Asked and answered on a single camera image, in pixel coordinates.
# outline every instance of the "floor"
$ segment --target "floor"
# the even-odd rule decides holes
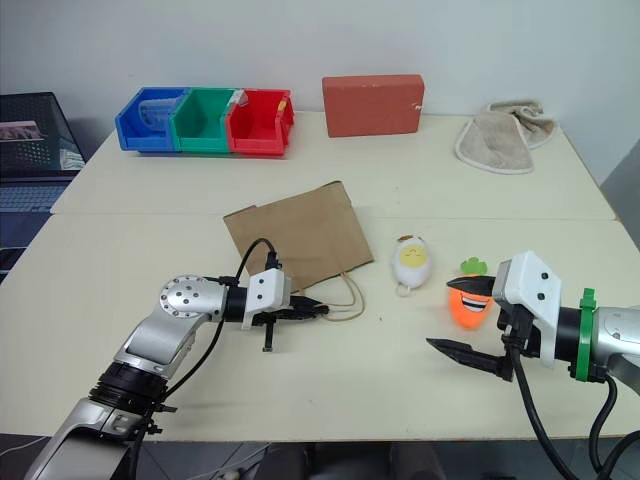
[[[0,452],[37,437],[0,434]],[[44,441],[0,457],[0,480],[23,477]],[[615,439],[604,439],[606,452]],[[555,442],[560,454],[581,479],[593,479],[585,440]],[[518,480],[560,480],[536,441],[435,442],[434,448],[448,480],[486,480],[515,477]],[[204,480],[218,473],[254,465],[261,457],[259,443],[145,442],[140,457],[139,480]],[[318,447],[322,467],[311,480],[371,480],[386,478],[386,449],[376,443],[336,443]],[[242,477],[253,478],[257,466]],[[640,480],[640,444],[636,442],[620,458],[613,478]]]

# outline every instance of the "keyboard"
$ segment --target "keyboard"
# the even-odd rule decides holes
[[[47,213],[64,189],[65,185],[1,187],[0,213]]]

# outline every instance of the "beige towel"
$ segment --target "beige towel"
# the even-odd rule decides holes
[[[556,130],[556,121],[544,115],[542,104],[537,100],[511,100],[490,103],[487,110],[504,112],[516,117],[529,148],[538,148],[547,143]]]
[[[493,173],[533,170],[533,161],[518,120],[500,112],[482,112],[468,122],[455,145],[463,162]]]
[[[455,153],[463,162],[493,173],[529,173],[529,149],[549,141],[555,129],[556,122],[543,115],[536,100],[492,103],[464,126]]]

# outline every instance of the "orange carrot toy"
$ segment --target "orange carrot toy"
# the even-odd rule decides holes
[[[488,268],[478,257],[471,257],[462,262],[460,269],[465,276],[486,275]],[[463,328],[474,329],[487,317],[493,298],[484,295],[473,295],[456,288],[449,288],[449,310],[453,319]]]

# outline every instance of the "black cable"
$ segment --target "black cable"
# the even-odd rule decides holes
[[[224,325],[224,318],[221,319],[220,322],[218,323],[218,328],[216,329],[216,333],[213,335],[213,338],[211,339],[211,343],[207,347],[207,350],[204,352],[204,354],[200,357],[200,360],[198,360],[196,364],[193,367],[191,367],[191,370],[185,373],[180,380],[178,380],[169,390],[166,391],[160,403],[164,402],[167,398],[169,398],[170,395],[175,393],[176,390],[178,390],[182,385],[184,385],[184,383],[187,380],[189,380],[192,377],[192,375],[196,373],[196,371],[202,366],[202,364],[207,360],[207,358],[209,358],[209,355],[211,355],[211,352],[213,351],[216,344],[218,343],[218,339],[220,338],[220,333],[222,333],[223,325]]]
[[[243,468],[240,471],[240,478],[244,478],[246,474],[248,474],[251,470],[253,470],[254,468],[256,468],[256,466],[260,465],[262,463],[262,459],[258,460],[257,462],[252,463],[251,465],[249,465],[246,468]]]
[[[147,433],[147,427],[151,421],[152,415],[153,410],[142,417],[142,420],[140,420],[140,426],[138,427],[138,432],[136,433],[136,438],[133,441],[133,445],[131,445],[131,450],[129,452],[129,480],[136,480],[138,475],[138,459],[140,458],[140,450],[142,449],[142,440],[144,439],[144,435]]]
[[[609,475],[611,475],[611,472],[613,472],[613,469],[616,466],[616,462],[620,458],[620,455],[624,453],[629,445],[638,440],[640,440],[640,430],[631,432],[616,443],[615,447],[613,447],[613,450],[611,450],[611,453],[609,453],[609,456],[604,461],[597,480],[608,480]]]
[[[560,454],[551,443],[547,432],[545,432],[538,412],[533,403],[533,397],[531,396],[531,390],[529,390],[529,384],[527,383],[527,377],[524,374],[524,368],[522,368],[522,362],[520,360],[520,350],[515,347],[510,349],[511,361],[513,362],[513,369],[516,373],[518,380],[518,386],[520,387],[520,393],[522,394],[522,401],[524,402],[524,408],[527,411],[527,416],[533,427],[533,431],[540,442],[540,445],[544,449],[547,457],[551,460],[551,463],[556,467],[558,472],[567,480],[578,480],[569,467],[564,463],[564,460],[560,457]]]
[[[268,258],[271,258],[271,257],[273,257],[274,259],[276,258],[276,249],[273,247],[273,244],[269,240],[262,237],[256,239],[249,246],[244,256],[242,257],[240,268],[238,268],[238,273],[236,273],[236,276],[235,276],[236,280],[240,279],[240,275],[242,275],[242,270],[244,270],[244,267],[247,263],[247,260],[249,259],[249,256],[251,255],[253,250],[256,248],[256,246],[258,246],[260,243],[264,243],[267,245],[267,247],[269,247]],[[200,359],[196,362],[196,364],[193,367],[191,367],[191,369],[187,373],[185,373],[185,375],[180,380],[178,380],[178,382],[176,382],[169,390],[167,390],[164,393],[164,395],[158,401],[158,405],[162,404],[167,398],[169,398],[172,394],[174,394],[176,390],[182,387],[182,385],[184,385],[184,383],[187,380],[189,380],[194,373],[196,373],[196,371],[202,366],[202,364],[207,360],[207,358],[209,358],[209,355],[211,355],[211,352],[213,351],[216,344],[218,343],[218,340],[220,339],[220,334],[222,333],[223,325],[224,325],[224,318],[221,319],[220,322],[218,323],[218,328],[216,329],[216,333],[213,335],[213,338],[211,339],[211,343],[207,347],[207,350],[204,352],[204,354],[200,357]],[[133,442],[133,445],[131,446],[131,452],[130,452],[130,458],[129,458],[129,462],[130,462],[129,463],[129,480],[136,479],[136,474],[138,469],[138,458],[140,457],[142,440],[144,439],[144,436],[147,433],[147,427],[149,426],[149,422],[151,422],[151,416],[153,415],[153,413],[154,411],[151,410],[151,412],[145,415],[144,418],[141,420],[140,428],[136,434],[136,438]]]
[[[213,476],[211,476],[211,477],[207,477],[205,480],[216,480],[216,479],[218,479],[218,478],[222,478],[222,476],[221,476],[221,475],[220,475],[220,473],[219,473],[219,472],[220,472],[220,470],[224,469],[225,465],[226,465],[227,463],[229,463],[229,460],[231,460],[231,459],[233,458],[233,456],[234,456],[236,453],[238,453],[238,450],[240,450],[240,449],[242,448],[242,446],[243,446],[243,445],[244,445],[244,442],[242,442],[242,443],[238,444],[238,446],[233,450],[233,452],[231,452],[231,453],[229,454],[229,456],[225,459],[225,461],[224,461],[224,462],[222,462],[222,465],[220,465],[220,466],[218,467],[218,469],[217,469],[216,473],[215,473]]]
[[[236,280],[240,279],[240,275],[242,275],[242,270],[244,270],[244,267],[247,264],[247,260],[249,260],[249,256],[251,255],[251,252],[253,252],[253,250],[261,243],[264,243],[267,247],[269,247],[269,251],[271,253],[276,253],[276,249],[273,247],[273,244],[266,238],[260,237],[254,240],[253,243],[249,246],[249,248],[247,248],[247,251],[244,253],[244,256],[242,257],[242,262],[240,262],[240,267],[238,268],[238,272],[236,273]]]
[[[167,473],[167,471],[164,469],[164,467],[160,464],[160,462],[158,461],[158,459],[149,451],[149,449],[145,446],[144,442],[142,443],[141,446],[141,452],[146,452],[147,456],[149,457],[149,460],[151,460],[153,462],[153,464],[158,467],[158,470],[160,470],[160,473],[162,473],[162,476],[164,477],[165,480],[171,480],[171,477],[169,476],[169,474]]]
[[[609,394],[607,395],[607,400],[604,402],[604,405],[594,420],[591,431],[589,432],[589,460],[591,460],[591,465],[597,473],[600,473],[602,470],[600,455],[598,453],[600,430],[602,430],[602,426],[604,425],[604,422],[606,422],[611,410],[613,410],[613,406],[616,404],[616,399],[618,398],[618,387],[616,386],[615,380],[609,374],[606,375],[605,380],[609,385]]]

